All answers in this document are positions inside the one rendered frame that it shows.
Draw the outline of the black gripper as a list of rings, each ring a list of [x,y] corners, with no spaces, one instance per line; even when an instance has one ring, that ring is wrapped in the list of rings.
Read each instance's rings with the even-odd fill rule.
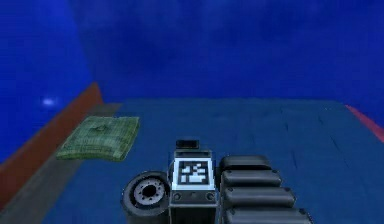
[[[169,194],[165,172],[146,171],[135,176],[121,193],[126,224],[169,224]]]

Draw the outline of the blue bed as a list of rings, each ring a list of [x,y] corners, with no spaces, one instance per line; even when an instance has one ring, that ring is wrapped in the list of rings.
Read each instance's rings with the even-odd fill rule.
[[[140,117],[124,161],[56,160],[56,147],[85,114]],[[122,188],[141,171],[166,168],[183,137],[217,157],[267,156],[316,224],[384,224],[384,130],[351,106],[255,98],[106,104],[97,84],[0,166],[0,224],[127,224]]]

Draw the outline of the green checked pillow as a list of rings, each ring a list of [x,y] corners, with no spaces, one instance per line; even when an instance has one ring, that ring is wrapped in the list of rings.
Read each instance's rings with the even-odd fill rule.
[[[139,127],[139,117],[89,116],[58,148],[56,159],[121,162],[131,150]]]

